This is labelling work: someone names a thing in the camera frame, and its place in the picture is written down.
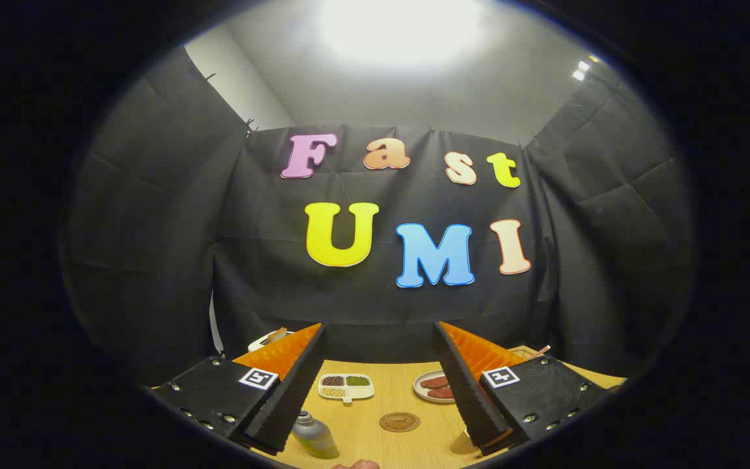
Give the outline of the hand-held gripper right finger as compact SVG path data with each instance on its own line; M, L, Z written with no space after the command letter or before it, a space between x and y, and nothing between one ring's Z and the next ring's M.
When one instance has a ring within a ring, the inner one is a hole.
M435 351L466 431L484 456L558 433L608 389L547 354L525 358L440 321Z

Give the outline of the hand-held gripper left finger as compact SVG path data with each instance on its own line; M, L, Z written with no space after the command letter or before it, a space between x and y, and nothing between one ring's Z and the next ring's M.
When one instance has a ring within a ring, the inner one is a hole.
M150 394L205 433L274 455L324 364L326 344L327 327L313 324L233 360L209 356Z

